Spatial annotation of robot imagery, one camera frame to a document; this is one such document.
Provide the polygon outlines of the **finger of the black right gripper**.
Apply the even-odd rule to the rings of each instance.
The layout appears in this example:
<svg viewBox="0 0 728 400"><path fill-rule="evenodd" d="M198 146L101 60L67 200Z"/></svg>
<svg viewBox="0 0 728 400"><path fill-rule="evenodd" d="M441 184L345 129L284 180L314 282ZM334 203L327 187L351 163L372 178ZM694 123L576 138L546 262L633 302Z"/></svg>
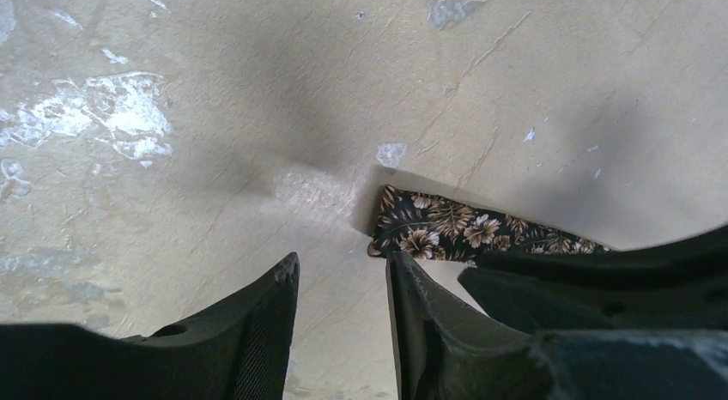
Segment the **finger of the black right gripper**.
<svg viewBox="0 0 728 400"><path fill-rule="evenodd" d="M486 252L458 282L493 319L537 330L727 328L727 228L625 252Z"/></svg>

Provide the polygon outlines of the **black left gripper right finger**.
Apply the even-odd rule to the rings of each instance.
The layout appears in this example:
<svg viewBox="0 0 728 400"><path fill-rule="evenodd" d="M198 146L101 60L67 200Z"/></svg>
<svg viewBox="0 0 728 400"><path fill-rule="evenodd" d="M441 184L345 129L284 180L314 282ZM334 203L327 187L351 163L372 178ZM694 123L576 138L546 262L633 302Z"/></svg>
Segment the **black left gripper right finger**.
<svg viewBox="0 0 728 400"><path fill-rule="evenodd" d="M727 328L515 330L389 256L402 399L724 399Z"/></svg>

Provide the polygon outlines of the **brown floral tie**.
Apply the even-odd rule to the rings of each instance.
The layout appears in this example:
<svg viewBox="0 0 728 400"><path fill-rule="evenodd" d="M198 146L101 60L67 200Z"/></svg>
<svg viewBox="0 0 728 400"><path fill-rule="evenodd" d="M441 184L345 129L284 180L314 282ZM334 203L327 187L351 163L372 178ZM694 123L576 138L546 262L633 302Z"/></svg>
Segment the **brown floral tie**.
<svg viewBox="0 0 728 400"><path fill-rule="evenodd" d="M606 245L514 215L385 185L367 255L473 264L484 252L603 254Z"/></svg>

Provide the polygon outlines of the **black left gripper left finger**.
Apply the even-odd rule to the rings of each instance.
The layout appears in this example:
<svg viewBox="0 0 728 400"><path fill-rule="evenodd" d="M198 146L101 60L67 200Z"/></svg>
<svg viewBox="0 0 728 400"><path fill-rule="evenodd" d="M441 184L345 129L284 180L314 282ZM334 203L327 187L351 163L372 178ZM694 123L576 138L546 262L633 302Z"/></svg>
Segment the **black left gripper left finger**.
<svg viewBox="0 0 728 400"><path fill-rule="evenodd" d="M280 399L300 265L295 253L215 304L150 336L77 324L1 328L4 399Z"/></svg>

